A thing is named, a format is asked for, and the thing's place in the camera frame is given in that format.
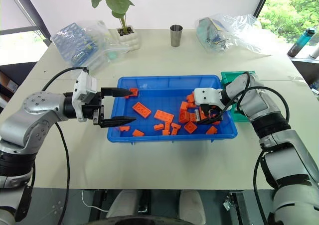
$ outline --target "white flower pot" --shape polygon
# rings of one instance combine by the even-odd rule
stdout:
[[[128,25],[133,30],[133,33],[130,33],[128,35],[121,36],[118,31],[116,32],[116,38],[121,44],[126,44],[129,46],[129,51],[134,51],[136,49],[140,48],[140,40],[138,37],[138,34],[134,30],[134,28],[130,25]]]

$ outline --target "blue water bottle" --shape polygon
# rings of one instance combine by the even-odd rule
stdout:
[[[312,27],[307,28],[303,34],[298,38],[297,42],[291,47],[288,51],[288,55],[291,57],[295,57],[300,50],[309,42],[311,37],[315,34],[316,30]]]

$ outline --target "window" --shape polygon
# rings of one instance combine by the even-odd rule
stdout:
[[[47,46],[40,31],[0,35],[0,65],[36,62]]]
[[[285,44],[287,52],[308,27],[319,25],[319,0],[266,0],[259,16],[262,27],[277,35],[277,41]],[[314,35],[300,54],[308,55],[319,42],[319,33]]]

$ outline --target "white cable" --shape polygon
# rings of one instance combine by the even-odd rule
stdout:
[[[94,208],[94,209],[97,209],[97,210],[100,210],[100,211],[102,211],[102,212],[108,212],[108,210],[103,210],[103,209],[100,209],[100,208],[98,208],[98,207],[96,207],[96,206],[89,206],[89,205],[87,205],[85,202],[84,202],[84,200],[83,200],[83,192],[84,192],[84,189],[82,189],[82,202],[83,202],[83,204],[85,205],[85,206],[87,206],[88,208]]]

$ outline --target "cable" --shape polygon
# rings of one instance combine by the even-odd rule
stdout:
[[[61,76],[62,74],[66,73],[66,72],[69,72],[69,71],[72,71],[72,70],[84,70],[84,71],[87,71],[87,68],[86,67],[71,67],[71,68],[67,68],[61,72],[59,72],[58,74],[56,74],[43,88],[42,88],[42,91],[45,91],[50,85],[51,83],[57,79],[59,76]],[[66,211],[66,207],[67,207],[67,204],[68,204],[68,200],[69,200],[69,191],[70,191],[70,160],[69,160],[69,151],[68,151],[68,148],[67,148],[67,145],[66,145],[66,142],[65,142],[65,139],[64,139],[64,135],[63,135],[63,132],[59,126],[58,123],[55,123],[56,127],[58,128],[59,132],[60,132],[60,135],[61,135],[61,139],[62,139],[62,142],[63,142],[63,146],[64,146],[64,150],[65,150],[65,156],[66,156],[66,166],[67,166],[67,182],[66,182],[66,192],[65,192],[65,199],[64,199],[64,206],[63,206],[63,210],[62,210],[62,213],[61,213],[61,216],[59,218],[59,221],[58,221],[58,225],[61,225],[62,224],[62,221],[63,221],[63,218],[64,218],[64,214],[65,214],[65,211]],[[34,182],[35,182],[35,163],[33,164],[33,173],[32,173],[32,181],[31,181],[31,186],[34,185]]]
[[[243,74],[246,74],[246,75],[247,75],[247,82],[246,82],[245,89],[243,90],[243,94],[241,94],[241,97],[240,97],[240,99],[239,99],[238,102],[237,102],[237,111],[238,111],[240,114],[246,116],[243,112],[241,112],[241,110],[240,110],[240,108],[239,108],[239,105],[240,105],[241,101],[243,100],[243,98],[244,98],[244,96],[245,96],[245,94],[246,94],[246,92],[247,92],[247,89],[248,89],[248,87],[249,87],[249,84],[250,84],[250,74],[249,74],[249,72],[244,72]]]
[[[288,107],[288,104],[287,104],[285,98],[284,98],[282,95],[280,95],[279,92],[275,91],[275,90],[272,89],[272,88],[263,87],[263,86],[249,87],[249,88],[247,88],[246,92],[247,92],[247,91],[250,91],[250,90],[255,90],[255,89],[264,89],[264,90],[267,90],[267,91],[270,91],[270,92],[273,92],[274,94],[276,94],[276,95],[281,99],[281,101],[283,102],[283,104],[284,104],[284,106],[285,106],[285,109],[286,109],[286,121],[289,122],[289,118],[290,118],[289,107]],[[225,106],[225,108],[219,113],[218,116],[216,116],[216,117],[214,117],[214,118],[210,118],[209,120],[210,120],[211,122],[216,122],[216,121],[218,121],[218,120],[222,117],[222,115],[225,113],[225,111],[228,109],[228,107],[230,107],[230,106],[234,103],[234,101],[235,101],[241,94],[243,94],[243,93],[244,93],[244,91],[241,91],[241,92],[239,92],[237,95],[235,95],[235,96],[233,97],[233,99],[231,99],[231,100],[227,103],[227,105]]]
[[[72,71],[72,70],[85,70],[85,71],[87,71],[87,68],[86,67],[70,67],[70,68],[67,68],[67,69],[59,72],[54,77],[52,77],[52,79],[43,87],[42,91],[45,91],[51,85],[51,83],[55,79],[57,79],[59,76],[61,76],[62,74],[66,73],[66,72]]]
[[[87,205],[85,202],[84,202],[84,199],[83,199],[83,192],[84,192],[84,189],[82,189],[82,202],[83,202],[83,204],[85,205],[85,206],[87,206],[88,208],[94,208],[94,209],[97,209],[97,210],[100,210],[100,211],[102,211],[102,212],[108,212],[108,210],[103,210],[103,209],[100,209],[100,208],[98,208],[98,207],[96,207],[96,206],[89,206],[89,205]]]
[[[254,168],[254,176],[253,176],[253,186],[254,186],[254,193],[255,193],[255,197],[256,197],[256,201],[257,201],[257,205],[258,205],[258,209],[259,209],[261,218],[263,220],[264,225],[267,225],[267,219],[266,219],[263,207],[262,207],[260,199],[259,199],[259,195],[258,195],[258,191],[257,191],[257,185],[256,185],[258,166],[259,166],[260,160],[263,157],[263,155],[264,155],[264,151],[261,151],[261,153],[258,156],[258,159],[256,161],[256,165],[255,165],[255,168]]]
[[[64,199],[64,205],[63,205],[63,210],[62,210],[62,213],[61,213],[61,216],[59,218],[59,221],[58,221],[58,225],[61,225],[62,224],[62,221],[63,221],[63,218],[64,218],[64,214],[65,214],[65,211],[66,211],[66,207],[68,205],[68,200],[69,200],[69,191],[70,191],[70,160],[69,160],[69,151],[68,151],[68,148],[66,146],[66,142],[65,142],[65,139],[64,139],[64,135],[62,133],[62,130],[59,126],[58,123],[55,123],[56,127],[58,128],[59,132],[60,132],[60,135],[61,135],[61,139],[62,139],[62,142],[63,142],[63,145],[64,145],[64,149],[65,149],[65,156],[66,156],[66,167],[67,167],[67,180],[66,180],[66,192],[65,192],[65,199]]]
[[[35,162],[32,165],[32,169],[33,169],[33,172],[32,172],[31,187],[34,187],[34,182],[35,182]]]

